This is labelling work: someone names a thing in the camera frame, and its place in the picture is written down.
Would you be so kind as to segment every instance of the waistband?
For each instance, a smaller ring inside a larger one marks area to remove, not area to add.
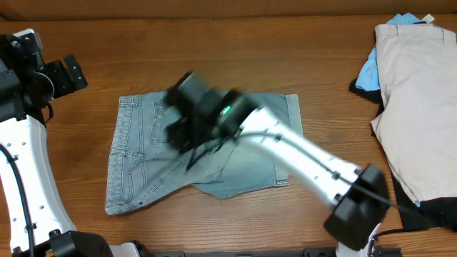
[[[381,24],[375,28],[376,36],[420,36],[428,39],[440,39],[443,41],[456,41],[452,31],[443,29],[433,24],[412,24],[412,25],[392,25]]]

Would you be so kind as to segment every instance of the black mount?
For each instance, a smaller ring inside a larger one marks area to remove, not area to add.
[[[166,129],[169,143],[181,152],[213,138],[234,136],[241,123],[257,108],[256,103],[240,92],[230,91],[223,96],[209,89],[192,71],[169,89],[164,100],[182,115]]]
[[[34,117],[43,125],[41,112],[51,99],[87,86],[81,67],[73,55],[64,61],[44,63],[38,34],[0,35],[0,122]]]
[[[78,231],[67,231],[60,234],[59,230],[49,233],[49,240],[35,246],[35,256],[45,257],[47,251],[52,251],[55,257],[113,257],[105,239],[96,234]],[[140,257],[152,257],[148,249],[138,241],[132,241]],[[13,257],[28,257],[29,251],[22,252],[15,248]]]
[[[305,248],[303,251],[246,251],[227,253],[153,253],[153,257],[336,257],[336,248]],[[372,257],[402,257],[399,248],[375,248]]]
[[[354,185],[360,186],[384,199],[388,199],[388,187],[382,171],[369,164],[359,175]],[[352,186],[338,202],[323,227],[336,240],[358,251],[366,246],[374,228],[387,214],[388,205],[382,203]]]

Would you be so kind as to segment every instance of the beige pants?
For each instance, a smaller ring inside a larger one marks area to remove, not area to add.
[[[389,166],[414,201],[457,196],[457,46],[431,24],[378,25],[385,111],[372,120]]]

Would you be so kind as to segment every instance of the wood grain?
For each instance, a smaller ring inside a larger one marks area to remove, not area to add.
[[[329,211],[307,188],[290,185],[219,201],[192,186],[139,211],[104,212],[106,169],[120,96],[163,91],[189,69],[219,89],[299,95],[303,132],[361,166],[377,163],[389,178],[369,121],[377,105],[348,91],[374,45],[373,29],[391,16],[256,19],[7,22],[0,33],[34,28],[52,61],[73,53],[89,82],[53,102],[49,158],[59,192],[79,230],[110,244],[131,239],[152,251],[267,251],[335,246],[323,229]],[[456,15],[436,15],[457,31]],[[0,194],[0,248],[9,218]],[[391,210],[382,229],[400,228]],[[455,234],[436,228],[381,239],[404,256],[453,256]]]
[[[452,14],[451,0],[0,0],[14,21],[227,18],[290,15]]]

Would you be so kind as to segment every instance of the pile of clothes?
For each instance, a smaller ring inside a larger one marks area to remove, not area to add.
[[[376,47],[349,90],[380,104],[371,125],[397,203],[457,231],[456,34],[412,14],[378,25]],[[406,229],[428,228],[401,213]]]

